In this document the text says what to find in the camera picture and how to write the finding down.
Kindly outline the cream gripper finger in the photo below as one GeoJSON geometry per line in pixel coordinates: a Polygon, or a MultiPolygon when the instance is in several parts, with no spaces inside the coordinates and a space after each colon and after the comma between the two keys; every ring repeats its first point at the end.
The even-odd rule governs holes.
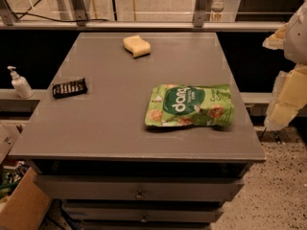
{"type": "Polygon", "coordinates": [[[289,73],[280,71],[273,85],[265,128],[268,131],[278,131],[287,127],[306,104],[307,66],[297,64],[289,73]]]}
{"type": "Polygon", "coordinates": [[[284,38],[288,24],[284,24],[277,31],[267,37],[262,46],[271,50],[283,50],[284,38]]]}

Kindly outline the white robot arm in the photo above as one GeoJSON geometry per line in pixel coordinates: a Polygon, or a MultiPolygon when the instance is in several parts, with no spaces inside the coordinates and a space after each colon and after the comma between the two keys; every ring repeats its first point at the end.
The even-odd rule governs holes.
{"type": "Polygon", "coordinates": [[[289,73],[280,71],[273,85],[264,125],[269,131],[278,131],[307,104],[307,2],[262,46],[283,50],[285,59],[295,63],[289,73]]]}

